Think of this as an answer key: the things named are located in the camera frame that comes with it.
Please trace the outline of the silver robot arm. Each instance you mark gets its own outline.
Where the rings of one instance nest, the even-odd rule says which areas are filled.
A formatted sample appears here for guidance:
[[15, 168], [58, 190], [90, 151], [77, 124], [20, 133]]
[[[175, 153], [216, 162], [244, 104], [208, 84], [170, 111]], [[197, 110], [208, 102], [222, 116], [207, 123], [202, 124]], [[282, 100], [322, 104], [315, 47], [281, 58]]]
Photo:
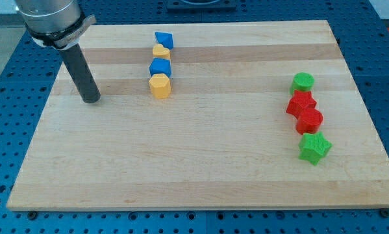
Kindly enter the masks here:
[[15, 0], [16, 10], [25, 21], [27, 31], [40, 47], [67, 50], [96, 23], [87, 16], [77, 0]]

